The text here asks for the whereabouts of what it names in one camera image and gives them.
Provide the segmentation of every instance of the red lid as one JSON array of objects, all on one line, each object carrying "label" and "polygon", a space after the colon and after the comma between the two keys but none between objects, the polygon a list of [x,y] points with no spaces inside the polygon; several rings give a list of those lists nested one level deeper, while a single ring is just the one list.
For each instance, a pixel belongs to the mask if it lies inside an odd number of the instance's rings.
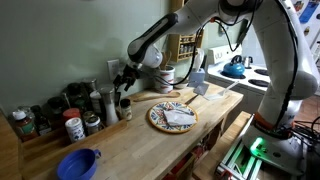
[{"label": "red lid", "polygon": [[70,108],[63,112],[63,119],[68,121],[71,118],[81,118],[80,110],[78,108]]}]

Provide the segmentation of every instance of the kettle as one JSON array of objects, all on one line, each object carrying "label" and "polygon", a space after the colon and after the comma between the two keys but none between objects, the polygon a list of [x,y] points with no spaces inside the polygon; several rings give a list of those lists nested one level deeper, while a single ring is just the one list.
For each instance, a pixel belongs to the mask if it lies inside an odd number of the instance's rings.
[{"label": "kettle", "polygon": [[244,73],[244,66],[241,63],[242,57],[240,55],[236,55],[231,59],[230,63],[227,63],[223,67],[223,73],[229,76],[241,76]]},{"label": "kettle", "polygon": [[242,61],[242,64],[244,65],[244,68],[251,69],[250,64],[253,63],[253,59],[251,56],[245,57]]}]

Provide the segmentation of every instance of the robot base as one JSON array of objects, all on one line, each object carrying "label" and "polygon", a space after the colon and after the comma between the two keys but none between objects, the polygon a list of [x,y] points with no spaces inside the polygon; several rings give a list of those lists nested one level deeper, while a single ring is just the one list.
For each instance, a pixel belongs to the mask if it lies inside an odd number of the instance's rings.
[{"label": "robot base", "polygon": [[251,154],[262,161],[282,169],[293,176],[302,176],[306,171],[307,146],[303,139],[291,137],[286,140],[273,138],[250,125],[242,141]]}]

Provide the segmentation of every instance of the blue kettle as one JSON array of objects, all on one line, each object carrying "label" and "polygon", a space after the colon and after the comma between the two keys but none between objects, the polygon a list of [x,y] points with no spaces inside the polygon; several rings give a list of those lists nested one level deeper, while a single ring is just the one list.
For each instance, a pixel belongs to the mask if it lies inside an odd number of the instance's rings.
[{"label": "blue kettle", "polygon": [[236,55],[223,67],[223,73],[230,76],[241,76],[244,73],[244,65],[242,64],[242,57]]}]

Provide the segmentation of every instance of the green light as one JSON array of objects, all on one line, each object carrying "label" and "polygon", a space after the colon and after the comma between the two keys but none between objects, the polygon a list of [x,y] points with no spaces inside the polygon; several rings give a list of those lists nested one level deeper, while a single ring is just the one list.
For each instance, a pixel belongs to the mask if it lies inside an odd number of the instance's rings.
[{"label": "green light", "polygon": [[255,151],[257,146],[263,141],[263,139],[261,137],[258,137],[254,143],[252,144],[252,146],[250,147],[251,151]]}]

